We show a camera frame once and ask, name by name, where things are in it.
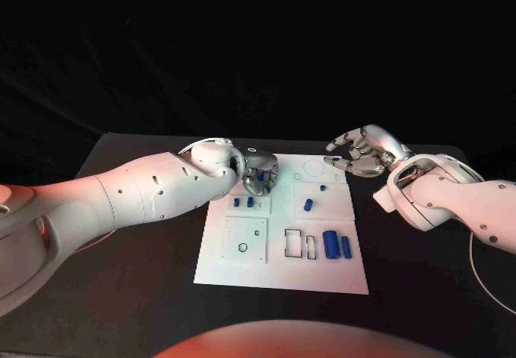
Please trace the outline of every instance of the small blue cylinder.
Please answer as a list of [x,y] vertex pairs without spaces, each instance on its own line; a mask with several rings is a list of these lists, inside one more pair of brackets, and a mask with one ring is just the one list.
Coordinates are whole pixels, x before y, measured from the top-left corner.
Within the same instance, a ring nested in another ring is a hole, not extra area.
[[340,257],[338,239],[336,237],[336,231],[333,230],[324,231],[323,240],[324,240],[326,258],[334,260]]
[[344,258],[350,259],[351,258],[351,249],[349,247],[347,236],[343,236],[340,240],[341,240],[341,251],[344,252]]
[[304,203],[304,211],[310,211],[313,203],[314,201],[311,199],[307,199],[307,202]]

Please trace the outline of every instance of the black background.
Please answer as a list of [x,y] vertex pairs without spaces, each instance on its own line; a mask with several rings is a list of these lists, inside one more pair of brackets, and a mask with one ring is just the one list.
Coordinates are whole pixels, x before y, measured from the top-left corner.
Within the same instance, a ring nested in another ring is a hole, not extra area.
[[[0,181],[73,178],[106,132],[328,142],[369,123],[406,143],[458,146],[487,179],[516,178],[511,27],[465,14],[458,23],[266,10],[4,11]],[[516,302],[497,280],[510,256],[478,252],[491,288]]]

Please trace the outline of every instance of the metallic robot hand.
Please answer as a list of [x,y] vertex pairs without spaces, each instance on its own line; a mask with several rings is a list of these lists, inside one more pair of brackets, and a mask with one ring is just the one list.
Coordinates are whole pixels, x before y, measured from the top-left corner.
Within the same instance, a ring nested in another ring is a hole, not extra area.
[[327,145],[326,150],[333,151],[347,143],[351,143],[349,147],[351,160],[324,157],[324,162],[359,177],[377,177],[385,168],[392,171],[400,162],[415,155],[408,146],[400,144],[377,125],[367,125],[344,133]]

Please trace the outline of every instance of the dark table surface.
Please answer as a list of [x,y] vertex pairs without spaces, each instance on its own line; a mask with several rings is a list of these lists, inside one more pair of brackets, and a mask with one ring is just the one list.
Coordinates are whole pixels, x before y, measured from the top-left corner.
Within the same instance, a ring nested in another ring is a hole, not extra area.
[[[148,154],[177,152],[194,140],[106,134],[78,177]],[[326,154],[327,144],[266,139],[233,143],[285,154]],[[411,145],[411,149],[464,159],[455,147]],[[349,175],[347,180],[369,295],[194,284],[206,204],[170,220],[119,229],[66,260],[33,298],[0,318],[0,351],[151,357],[207,330],[284,318],[370,328],[457,357],[514,357],[516,317],[475,282],[467,228],[448,221],[426,233],[418,231],[398,213],[383,212],[372,198],[386,175],[372,179]],[[516,304],[510,276],[516,257],[481,244],[474,250],[484,282]]]

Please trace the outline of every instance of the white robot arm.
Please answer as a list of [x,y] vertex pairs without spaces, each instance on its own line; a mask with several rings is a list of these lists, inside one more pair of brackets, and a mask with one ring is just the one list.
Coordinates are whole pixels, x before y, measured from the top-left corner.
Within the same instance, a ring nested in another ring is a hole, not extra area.
[[480,241],[516,254],[516,183],[484,181],[464,163],[444,154],[415,155],[376,125],[338,136],[327,150],[347,142],[353,143],[353,160],[326,157],[324,162],[362,177],[390,170],[386,185],[373,194],[387,212],[398,210],[422,231],[458,219]]
[[150,155],[65,183],[0,185],[0,315],[30,298],[88,241],[186,213],[222,198],[239,180],[252,195],[269,191],[277,158],[213,138],[177,155]]

